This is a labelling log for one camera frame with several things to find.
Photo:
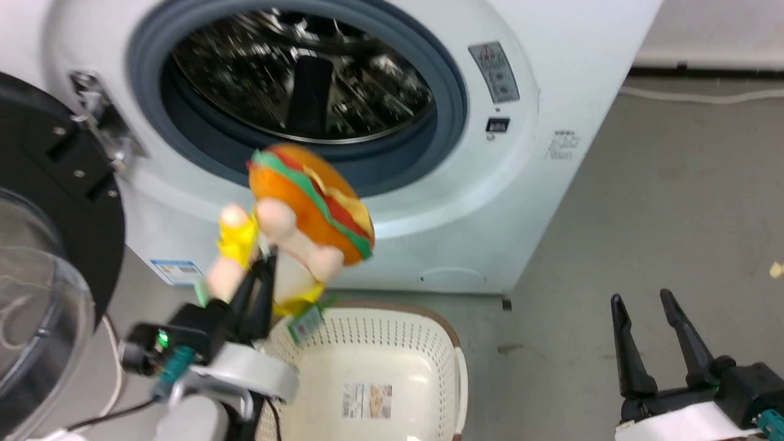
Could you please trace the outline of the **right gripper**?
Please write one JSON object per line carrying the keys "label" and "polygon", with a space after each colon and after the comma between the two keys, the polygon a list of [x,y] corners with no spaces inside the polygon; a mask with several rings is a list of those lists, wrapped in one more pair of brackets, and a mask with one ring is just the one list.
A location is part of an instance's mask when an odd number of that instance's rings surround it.
{"label": "right gripper", "polygon": [[615,439],[782,440],[782,377],[762,362],[738,366],[730,356],[714,361],[672,291],[662,288],[659,298],[678,338],[688,387],[658,393],[631,333],[624,299],[611,296],[620,394],[634,399],[622,405]]}

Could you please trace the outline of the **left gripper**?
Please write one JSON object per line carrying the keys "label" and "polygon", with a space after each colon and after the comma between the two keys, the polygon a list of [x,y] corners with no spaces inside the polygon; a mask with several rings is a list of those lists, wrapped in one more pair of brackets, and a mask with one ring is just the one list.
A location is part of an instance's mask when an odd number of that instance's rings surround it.
{"label": "left gripper", "polygon": [[230,305],[184,303],[167,323],[136,323],[121,341],[121,368],[159,378],[153,396],[171,399],[175,383],[193,373],[219,389],[249,391],[289,404],[299,386],[298,371],[256,349],[271,333],[277,254],[251,264]]}

